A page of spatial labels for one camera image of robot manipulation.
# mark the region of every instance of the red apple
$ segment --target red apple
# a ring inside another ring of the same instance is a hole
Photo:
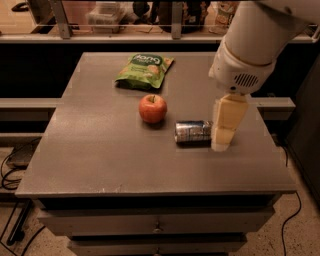
[[[159,95],[148,94],[139,102],[139,114],[146,123],[158,123],[165,117],[166,113],[167,103]]]

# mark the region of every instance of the chip bag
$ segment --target chip bag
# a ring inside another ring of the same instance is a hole
[[[119,72],[116,81],[120,87],[149,90],[160,88],[174,58],[150,53],[131,55],[127,65]]]

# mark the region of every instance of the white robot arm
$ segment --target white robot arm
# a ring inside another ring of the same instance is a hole
[[[244,95],[260,89],[287,43],[309,24],[320,24],[319,0],[240,2],[209,71],[228,93],[214,108],[215,151],[228,148],[247,109]]]

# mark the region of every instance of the soda can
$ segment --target soda can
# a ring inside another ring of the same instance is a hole
[[[210,141],[212,121],[178,121],[175,125],[176,143]]]

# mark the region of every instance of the cable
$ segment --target cable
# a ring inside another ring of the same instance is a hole
[[[299,200],[299,209],[298,209],[294,214],[292,214],[289,218],[287,218],[287,219],[285,220],[285,222],[283,222],[282,228],[281,228],[281,238],[282,238],[284,256],[287,255],[286,244],[285,244],[285,241],[284,241],[284,227],[285,227],[285,225],[287,224],[287,222],[288,222],[289,220],[291,220],[293,217],[295,217],[296,215],[298,215],[298,213],[300,212],[300,210],[301,210],[301,208],[302,208],[302,203],[301,203],[301,199],[300,199],[300,196],[299,196],[298,192],[296,192],[296,195],[297,195],[298,200]]]
[[[6,174],[3,174],[3,165],[11,156],[13,156],[14,154],[19,152],[20,150],[22,150],[26,146],[29,146],[32,143],[34,143],[35,141],[40,140],[40,139],[41,139],[41,137],[38,137],[38,138],[33,139],[30,142],[24,144],[20,148],[14,149],[9,155],[7,155],[3,159],[2,163],[1,163],[1,166],[0,166],[0,174],[1,174],[1,177],[2,177],[0,188],[4,188],[6,190],[15,190],[15,189],[18,188],[21,179],[20,178],[19,179],[9,179],[8,176],[10,176],[14,172],[21,171],[21,170],[19,168],[14,168],[14,169],[9,170]]]
[[[45,226],[42,226],[41,228],[38,229],[38,231],[31,237],[31,239],[29,240],[29,242],[27,243],[26,247],[23,249],[23,252],[21,254],[21,256],[24,256],[29,248],[29,246],[31,245],[31,243],[33,242],[33,240],[41,233],[42,230],[45,229]]]
[[[3,236],[4,236],[4,234],[5,234],[6,230],[7,230],[7,228],[8,228],[8,226],[9,226],[9,223],[10,223],[12,217],[13,217],[14,212],[16,211],[16,209],[17,209],[17,207],[18,207],[18,204],[19,204],[19,202],[16,202],[16,203],[15,203],[15,205],[14,205],[14,207],[13,207],[13,209],[12,209],[12,212],[11,212],[11,214],[10,214],[10,216],[9,216],[9,219],[8,219],[8,221],[7,221],[4,229],[3,229],[3,231],[2,231],[2,234],[1,234],[1,236],[0,236],[0,244],[1,244],[6,250],[8,250],[10,253],[12,253],[12,255],[14,255],[14,256],[17,256],[17,255],[16,255],[13,251],[11,251],[4,243],[2,243],[2,238],[3,238]]]

